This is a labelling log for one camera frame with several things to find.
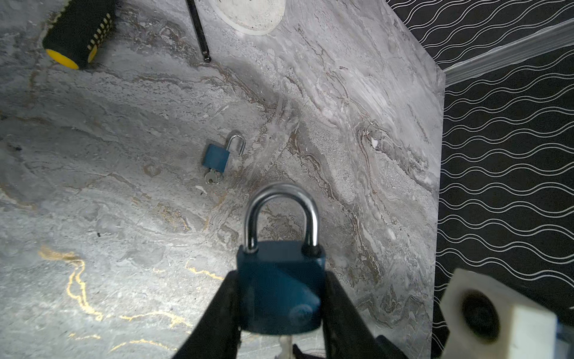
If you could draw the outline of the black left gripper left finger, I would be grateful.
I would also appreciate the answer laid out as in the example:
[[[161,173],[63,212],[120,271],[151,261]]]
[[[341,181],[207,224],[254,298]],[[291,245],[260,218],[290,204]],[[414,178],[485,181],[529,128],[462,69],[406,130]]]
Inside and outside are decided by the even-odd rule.
[[[235,358],[241,343],[238,272],[227,274],[175,358]]]

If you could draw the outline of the small blue padlock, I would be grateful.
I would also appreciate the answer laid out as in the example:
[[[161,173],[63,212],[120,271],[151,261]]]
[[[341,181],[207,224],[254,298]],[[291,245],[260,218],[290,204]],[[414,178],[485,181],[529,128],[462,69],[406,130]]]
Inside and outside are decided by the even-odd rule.
[[[223,147],[216,144],[208,145],[205,156],[203,157],[203,167],[223,174],[230,158],[233,142],[235,141],[239,142],[239,155],[241,156],[246,146],[245,137],[240,133],[233,133],[228,137]]]

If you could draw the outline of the large blue padlock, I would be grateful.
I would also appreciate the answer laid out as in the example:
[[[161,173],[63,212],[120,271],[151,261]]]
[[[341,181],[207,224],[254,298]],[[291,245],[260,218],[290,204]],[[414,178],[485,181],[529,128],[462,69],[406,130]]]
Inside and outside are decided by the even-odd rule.
[[[303,210],[303,237],[261,241],[257,232],[260,211],[281,197],[295,201]],[[313,198],[295,184],[267,185],[248,202],[244,229],[245,239],[236,256],[241,329],[276,336],[318,329],[326,256],[318,241],[318,207]]]

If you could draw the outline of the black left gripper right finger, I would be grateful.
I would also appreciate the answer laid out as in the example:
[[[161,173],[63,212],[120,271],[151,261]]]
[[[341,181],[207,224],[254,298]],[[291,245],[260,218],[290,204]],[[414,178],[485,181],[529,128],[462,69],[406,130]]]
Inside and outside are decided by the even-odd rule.
[[[325,272],[321,316],[328,358],[389,358],[333,272]]]

